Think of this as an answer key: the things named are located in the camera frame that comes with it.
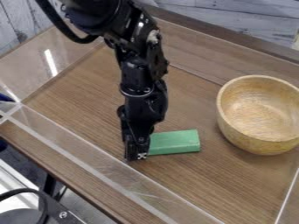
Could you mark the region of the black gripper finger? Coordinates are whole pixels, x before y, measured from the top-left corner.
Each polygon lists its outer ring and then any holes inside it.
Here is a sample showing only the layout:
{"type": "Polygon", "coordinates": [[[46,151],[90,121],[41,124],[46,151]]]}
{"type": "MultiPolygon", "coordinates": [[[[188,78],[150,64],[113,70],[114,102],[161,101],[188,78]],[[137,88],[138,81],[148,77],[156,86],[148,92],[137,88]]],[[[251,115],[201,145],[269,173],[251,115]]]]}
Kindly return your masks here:
{"type": "Polygon", "coordinates": [[[132,135],[125,134],[124,145],[125,145],[125,155],[126,161],[142,160],[146,158],[149,151],[149,136],[138,136],[133,138],[132,135]]]}

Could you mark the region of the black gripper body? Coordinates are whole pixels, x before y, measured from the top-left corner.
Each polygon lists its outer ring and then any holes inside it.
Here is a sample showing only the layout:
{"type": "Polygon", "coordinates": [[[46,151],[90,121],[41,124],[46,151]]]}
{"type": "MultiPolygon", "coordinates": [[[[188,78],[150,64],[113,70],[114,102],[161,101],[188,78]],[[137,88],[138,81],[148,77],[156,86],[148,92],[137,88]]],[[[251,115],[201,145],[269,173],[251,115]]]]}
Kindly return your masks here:
{"type": "Polygon", "coordinates": [[[154,125],[164,120],[168,109],[168,92],[164,80],[153,83],[150,91],[142,95],[126,95],[125,103],[117,108],[121,136],[130,136],[137,144],[144,144],[154,125]]]}

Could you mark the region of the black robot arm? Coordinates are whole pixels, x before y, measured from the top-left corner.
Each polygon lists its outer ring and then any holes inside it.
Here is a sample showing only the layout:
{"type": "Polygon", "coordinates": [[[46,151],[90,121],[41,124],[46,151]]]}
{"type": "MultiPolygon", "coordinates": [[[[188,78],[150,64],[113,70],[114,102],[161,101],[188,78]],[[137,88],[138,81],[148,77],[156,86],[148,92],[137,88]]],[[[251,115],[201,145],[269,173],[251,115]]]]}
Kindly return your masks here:
{"type": "Polygon", "coordinates": [[[150,134],[164,120],[168,93],[164,57],[157,23],[133,0],[60,0],[65,16],[88,35],[104,38],[113,49],[121,72],[118,84],[124,104],[117,108],[125,160],[149,154],[150,134]]]}

